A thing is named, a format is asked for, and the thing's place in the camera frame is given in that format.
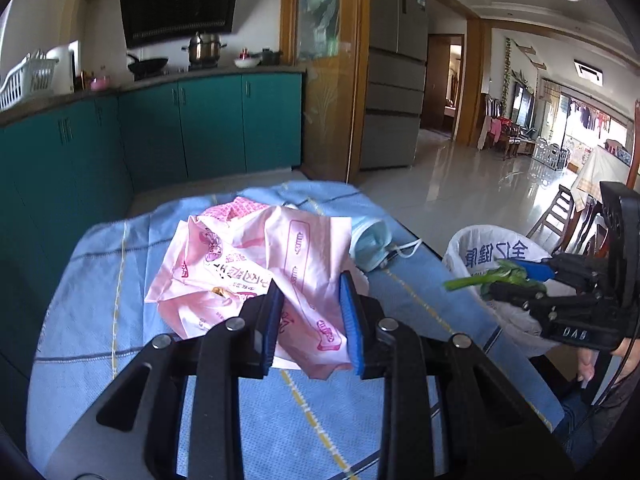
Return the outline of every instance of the black cable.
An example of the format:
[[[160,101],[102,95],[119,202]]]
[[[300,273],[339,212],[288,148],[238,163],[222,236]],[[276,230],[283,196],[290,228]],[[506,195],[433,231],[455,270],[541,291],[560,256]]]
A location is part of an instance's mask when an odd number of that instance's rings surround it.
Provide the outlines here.
[[[596,400],[596,402],[591,405],[591,407],[587,411],[587,414],[584,416],[583,420],[581,420],[580,423],[575,428],[573,428],[569,433],[569,435],[562,441],[562,446],[564,446],[564,444],[566,444],[569,441],[569,439],[571,439],[571,437],[574,436],[574,434],[582,427],[582,425],[585,422],[587,422],[587,420],[589,420],[593,415],[595,415],[601,409],[600,404],[609,395],[611,389],[616,384],[616,380],[618,380],[618,377],[620,377],[620,374],[622,373],[622,370],[625,367],[626,361],[629,359],[629,356],[631,355],[631,351],[634,347],[636,339],[638,338],[639,332],[640,332],[640,310],[638,311],[638,316],[636,317],[636,327],[634,328],[633,336],[631,338],[629,346],[626,348],[626,352],[624,357],[622,358],[622,361],[620,361],[620,365],[618,366],[616,373],[613,375],[613,377],[609,381],[609,384],[607,384],[607,387],[604,389],[602,394],[598,397],[598,400]]]

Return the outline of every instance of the yellow stitching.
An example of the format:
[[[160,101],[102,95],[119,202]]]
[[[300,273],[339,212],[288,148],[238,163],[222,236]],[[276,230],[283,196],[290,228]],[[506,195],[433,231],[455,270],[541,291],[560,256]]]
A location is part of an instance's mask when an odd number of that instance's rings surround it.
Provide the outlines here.
[[[322,211],[322,209],[320,209],[320,206],[318,205],[318,202],[313,200],[311,197],[306,197],[306,199],[309,200],[309,203],[314,207],[314,209],[316,210],[316,212],[319,215],[324,216],[324,211]]]
[[[293,378],[291,377],[289,372],[287,372],[286,370],[280,370],[280,375],[284,379],[287,386],[291,389],[291,394],[296,400],[296,403],[298,404],[298,406],[300,406],[300,408],[302,408],[302,411],[305,414],[306,421],[318,434],[318,438],[320,439],[324,447],[327,448],[329,453],[331,453],[334,462],[337,463],[342,472],[347,475],[347,478],[350,478],[351,480],[359,480],[358,476],[355,475],[351,470],[351,466],[340,454],[340,451],[338,451],[338,448],[335,447],[335,444],[332,442],[327,432],[322,428],[320,422],[318,422],[318,419],[314,415],[314,412],[311,411],[311,407],[306,402],[305,397],[302,396],[302,393],[298,389],[296,383],[293,381]]]
[[[447,323],[446,321],[444,321],[439,315],[438,313],[433,309],[433,307],[429,306],[420,296],[418,296],[414,290],[407,285],[403,280],[401,280],[400,278],[398,278],[394,273],[392,273],[389,269],[383,269],[383,272],[386,272],[393,280],[395,280],[396,282],[399,283],[400,286],[402,286],[402,288],[404,288],[405,291],[407,291],[407,293],[411,296],[412,300],[414,300],[416,303],[420,304],[429,314],[431,314],[435,320],[450,334],[455,334],[456,332],[451,328],[451,326],[449,325],[449,323]],[[496,365],[496,367],[498,368],[498,370],[501,371],[501,373],[503,373],[505,376],[506,374],[504,373],[504,371],[498,366]],[[544,422],[545,426],[548,428],[549,431],[553,431],[553,426],[551,425],[551,422],[549,422],[546,417],[533,405],[531,404],[527,399],[525,399],[526,403],[531,407],[531,409],[536,413],[536,415],[540,418],[540,420],[542,420],[542,422]]]
[[[433,309],[432,306],[429,306],[420,296],[418,296],[414,290],[407,285],[403,280],[398,278],[394,273],[392,273],[389,269],[383,269],[383,272],[386,272],[393,280],[399,283],[399,285],[404,288],[405,291],[411,296],[412,300],[418,303],[421,307],[423,307],[433,318],[451,335],[455,334],[449,323],[444,321],[439,314]]]
[[[120,309],[120,290],[122,288],[122,274],[124,272],[124,240],[127,236],[127,223],[124,222],[122,229],[122,244],[120,247],[120,272],[118,273],[118,285],[116,286],[116,300],[113,305],[113,324],[111,325],[111,375],[112,379],[118,374],[118,364],[116,362],[116,335],[118,333],[118,310]]]

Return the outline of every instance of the blue cloth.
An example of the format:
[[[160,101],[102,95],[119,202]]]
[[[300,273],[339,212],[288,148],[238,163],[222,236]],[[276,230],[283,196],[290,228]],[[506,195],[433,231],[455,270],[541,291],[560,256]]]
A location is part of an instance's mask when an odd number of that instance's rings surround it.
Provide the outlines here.
[[[291,182],[239,193],[263,203],[293,203],[331,216],[388,222],[398,245],[415,237],[355,188],[330,182]],[[158,333],[169,332],[155,306],[143,303],[178,221],[235,194],[187,198],[127,221],[92,228],[78,243],[45,318],[31,373],[27,449],[44,471],[53,450],[113,376]],[[118,290],[118,276],[122,272]],[[465,332],[513,382],[551,430],[564,413],[540,375],[465,290],[446,292],[449,271],[427,248],[394,258],[368,274],[370,295],[388,316],[441,340]],[[314,381],[302,372],[272,369],[263,381],[241,380],[242,454],[246,478],[375,478],[380,447],[383,381],[336,372]],[[293,396],[303,399],[300,405]],[[436,471],[444,472],[442,420],[430,380]],[[180,430],[178,472],[186,474],[190,384]],[[310,410],[313,417],[305,415]],[[327,436],[327,449],[320,439]]]

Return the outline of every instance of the white bowl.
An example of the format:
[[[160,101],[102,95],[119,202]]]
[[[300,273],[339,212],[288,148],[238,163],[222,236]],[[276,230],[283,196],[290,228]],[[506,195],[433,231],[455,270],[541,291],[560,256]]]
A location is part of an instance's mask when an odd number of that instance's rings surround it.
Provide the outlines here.
[[[245,59],[235,59],[234,63],[238,68],[253,68],[260,63],[259,57],[247,57]]]

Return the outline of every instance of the blue surgical mask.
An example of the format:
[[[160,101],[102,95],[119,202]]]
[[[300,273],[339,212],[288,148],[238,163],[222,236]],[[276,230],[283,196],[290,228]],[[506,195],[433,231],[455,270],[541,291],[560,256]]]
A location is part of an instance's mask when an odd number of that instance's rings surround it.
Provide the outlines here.
[[[351,219],[351,247],[349,254],[356,267],[369,272],[376,267],[385,267],[386,258],[391,251],[396,251],[401,258],[410,258],[418,250],[422,240],[418,239],[402,246],[396,246],[391,240],[391,231],[383,220],[366,216]],[[409,254],[402,249],[413,247]]]

